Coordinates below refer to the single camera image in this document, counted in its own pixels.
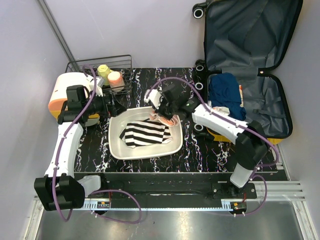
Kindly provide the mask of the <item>orange white patterned towel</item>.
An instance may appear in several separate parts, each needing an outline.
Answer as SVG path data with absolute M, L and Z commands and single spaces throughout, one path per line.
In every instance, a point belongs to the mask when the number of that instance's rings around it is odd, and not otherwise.
M 164 116 L 156 113 L 154 110 L 149 112 L 149 119 L 152 122 L 161 123 L 162 125 L 165 125 L 167 127 L 178 126 L 180 124 L 180 119 L 177 115 L 174 115 L 171 119 L 167 119 Z

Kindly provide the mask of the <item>white plastic tray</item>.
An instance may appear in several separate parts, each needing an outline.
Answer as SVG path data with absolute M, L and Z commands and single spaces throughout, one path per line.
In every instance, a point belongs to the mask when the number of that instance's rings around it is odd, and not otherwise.
M 128 109 L 109 121 L 111 155 L 119 160 L 140 160 L 167 156 L 183 145 L 180 118 L 160 122 L 152 107 Z

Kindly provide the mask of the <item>black white striped garment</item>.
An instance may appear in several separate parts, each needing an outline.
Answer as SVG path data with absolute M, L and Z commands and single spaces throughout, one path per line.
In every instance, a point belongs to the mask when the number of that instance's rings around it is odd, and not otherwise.
M 126 124 L 119 138 L 129 148 L 168 144 L 173 141 L 168 126 L 151 120 L 135 120 Z

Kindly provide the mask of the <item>navy blue garment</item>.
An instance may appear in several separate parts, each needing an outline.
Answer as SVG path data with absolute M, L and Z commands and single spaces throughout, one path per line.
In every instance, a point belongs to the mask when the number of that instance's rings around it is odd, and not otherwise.
M 242 104 L 239 84 L 231 73 L 212 75 L 208 85 L 208 100 L 213 107 L 226 107 L 231 118 L 244 121 L 246 110 Z

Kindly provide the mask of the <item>yellow Pikachu suitcase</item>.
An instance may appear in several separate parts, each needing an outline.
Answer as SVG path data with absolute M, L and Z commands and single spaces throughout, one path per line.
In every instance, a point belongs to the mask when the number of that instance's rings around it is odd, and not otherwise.
M 192 7 L 192 16 L 204 19 L 204 59 L 195 62 L 203 85 L 215 75 L 234 75 L 246 121 L 259 122 L 275 145 L 292 134 L 293 122 L 272 71 L 285 57 L 302 5 L 300 0 L 207 0 Z

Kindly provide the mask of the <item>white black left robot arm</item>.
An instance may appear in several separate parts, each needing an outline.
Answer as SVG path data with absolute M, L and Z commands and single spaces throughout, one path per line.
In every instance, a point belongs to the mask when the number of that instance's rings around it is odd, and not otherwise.
M 89 117 L 114 116 L 113 100 L 104 96 L 98 86 L 92 91 L 83 85 L 69 86 L 66 96 L 57 118 L 58 137 L 52 159 L 44 176 L 34 181 L 34 189 L 46 211 L 80 209 L 90 194 L 103 198 L 108 193 L 108 186 L 99 175 L 76 180 L 74 163 Z

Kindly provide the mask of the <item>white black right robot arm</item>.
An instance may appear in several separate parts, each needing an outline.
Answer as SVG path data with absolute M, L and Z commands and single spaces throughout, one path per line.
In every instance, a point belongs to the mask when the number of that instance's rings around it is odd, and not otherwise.
M 185 93 L 178 93 L 174 84 L 162 92 L 156 89 L 145 94 L 144 101 L 151 102 L 155 111 L 167 120 L 175 115 L 191 117 L 196 125 L 208 128 L 226 137 L 236 147 L 236 166 L 227 185 L 228 195 L 239 198 L 245 192 L 245 185 L 250 180 L 255 167 L 267 154 L 269 147 L 261 139 L 264 131 L 257 121 L 247 123 L 224 115 L 208 106 L 198 97 L 190 98 Z

